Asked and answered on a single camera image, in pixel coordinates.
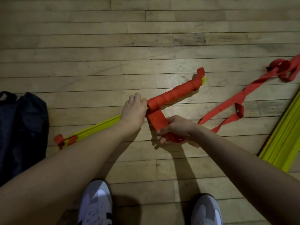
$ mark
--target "sneaker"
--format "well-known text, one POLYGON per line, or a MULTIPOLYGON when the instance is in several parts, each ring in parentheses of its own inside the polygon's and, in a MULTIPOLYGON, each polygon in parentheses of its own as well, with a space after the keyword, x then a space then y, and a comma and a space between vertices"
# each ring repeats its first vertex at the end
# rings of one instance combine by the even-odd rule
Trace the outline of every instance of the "sneaker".
POLYGON ((92 181, 85 189, 80 202, 79 225, 111 225, 113 201, 107 184, 92 181))
POLYGON ((223 225, 219 204, 213 196, 201 195, 194 207, 191 225, 223 225))

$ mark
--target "person's left hand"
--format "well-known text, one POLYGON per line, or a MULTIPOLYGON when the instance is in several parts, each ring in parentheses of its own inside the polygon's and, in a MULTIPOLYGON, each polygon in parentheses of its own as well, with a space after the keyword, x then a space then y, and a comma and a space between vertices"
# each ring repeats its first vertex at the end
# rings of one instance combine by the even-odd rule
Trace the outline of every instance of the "person's left hand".
POLYGON ((140 93, 131 95, 126 101, 121 114, 119 123, 126 125, 128 131, 136 132, 144 123, 147 111, 147 99, 142 99, 140 93))

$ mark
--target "hand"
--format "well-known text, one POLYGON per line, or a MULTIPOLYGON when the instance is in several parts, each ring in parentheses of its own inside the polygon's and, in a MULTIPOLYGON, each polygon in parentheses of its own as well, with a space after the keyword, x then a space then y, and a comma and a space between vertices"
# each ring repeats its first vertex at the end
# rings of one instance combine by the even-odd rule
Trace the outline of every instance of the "hand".
MULTIPOLYGON (((190 133, 198 126, 197 123, 187 120, 178 115, 168 117, 167 120, 169 121, 170 124, 158 130, 156 132, 158 135, 163 135, 172 132, 180 136, 190 137, 190 133)), ((160 140, 161 144, 168 142, 168 140, 163 136, 157 136, 157 138, 158 140, 160 140)))
POLYGON ((122 109, 119 123, 124 124, 130 133, 136 132, 144 123, 147 111, 147 99, 142 99, 140 93, 131 95, 122 109))

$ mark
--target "person's right arm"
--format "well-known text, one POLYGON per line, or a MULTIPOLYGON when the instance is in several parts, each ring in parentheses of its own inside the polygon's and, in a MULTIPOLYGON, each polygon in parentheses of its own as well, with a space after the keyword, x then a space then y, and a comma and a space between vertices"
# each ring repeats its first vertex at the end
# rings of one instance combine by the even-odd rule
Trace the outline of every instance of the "person's right arm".
POLYGON ((201 125, 180 116, 168 120, 157 133, 173 132, 199 144, 271 224, 300 224, 300 181, 201 125))

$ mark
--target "person's right hand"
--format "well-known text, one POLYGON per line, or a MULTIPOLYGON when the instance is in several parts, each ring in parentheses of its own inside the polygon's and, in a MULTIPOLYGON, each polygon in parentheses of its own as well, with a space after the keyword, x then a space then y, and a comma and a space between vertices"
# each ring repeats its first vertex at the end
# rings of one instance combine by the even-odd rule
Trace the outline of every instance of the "person's right hand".
POLYGON ((163 134, 172 132, 180 136, 190 137, 190 133, 194 131, 198 126, 197 123, 187 120, 184 117, 178 115, 168 117, 167 120, 170 124, 156 132, 158 134, 157 138, 158 140, 160 140, 161 144, 168 141, 166 138, 161 136, 163 134))

